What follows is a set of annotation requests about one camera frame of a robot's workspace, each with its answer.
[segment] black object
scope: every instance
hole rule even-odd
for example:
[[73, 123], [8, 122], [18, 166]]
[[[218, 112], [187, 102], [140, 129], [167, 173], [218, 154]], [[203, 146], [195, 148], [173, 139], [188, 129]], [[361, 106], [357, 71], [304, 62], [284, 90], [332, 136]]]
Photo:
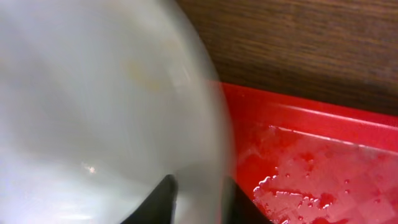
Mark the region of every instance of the black object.
[[[144, 202], [122, 224], [171, 224], [177, 196], [177, 181], [167, 175]], [[232, 199], [224, 206], [224, 224], [272, 224], [251, 202], [232, 178], [225, 181], [224, 192], [232, 190]]]
[[234, 192], [225, 216], [225, 224], [272, 224], [232, 178], [226, 179], [226, 185]]
[[165, 176], [137, 210], [121, 224], [171, 224], [177, 191], [174, 176]]

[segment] wooden surface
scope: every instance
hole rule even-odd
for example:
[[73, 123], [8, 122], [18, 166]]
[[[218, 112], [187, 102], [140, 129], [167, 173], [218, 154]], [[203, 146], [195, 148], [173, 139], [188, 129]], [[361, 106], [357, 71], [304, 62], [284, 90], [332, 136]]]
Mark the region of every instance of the wooden surface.
[[398, 115], [398, 0], [177, 0], [222, 81]]

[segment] red tray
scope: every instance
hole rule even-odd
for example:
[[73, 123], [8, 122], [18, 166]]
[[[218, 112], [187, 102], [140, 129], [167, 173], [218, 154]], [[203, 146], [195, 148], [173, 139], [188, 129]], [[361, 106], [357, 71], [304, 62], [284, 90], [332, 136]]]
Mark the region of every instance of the red tray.
[[223, 90], [236, 181], [274, 223], [398, 223], [398, 117]]

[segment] stain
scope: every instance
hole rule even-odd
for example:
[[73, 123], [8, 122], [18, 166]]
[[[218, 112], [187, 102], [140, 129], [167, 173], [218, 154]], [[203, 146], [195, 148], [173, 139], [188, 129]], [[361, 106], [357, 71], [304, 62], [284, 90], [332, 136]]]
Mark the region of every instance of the stain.
[[135, 62], [131, 62], [127, 65], [127, 72], [135, 84], [142, 86], [146, 90], [157, 92], [164, 87], [164, 84], [161, 84], [158, 80], [149, 78], [142, 67]]

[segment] white bowl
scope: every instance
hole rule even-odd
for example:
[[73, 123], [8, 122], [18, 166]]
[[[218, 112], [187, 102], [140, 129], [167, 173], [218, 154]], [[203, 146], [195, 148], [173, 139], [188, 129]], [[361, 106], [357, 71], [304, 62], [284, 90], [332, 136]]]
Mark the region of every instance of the white bowl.
[[175, 222], [216, 223], [221, 102], [175, 5], [0, 6], [0, 222], [120, 223], [175, 174]]

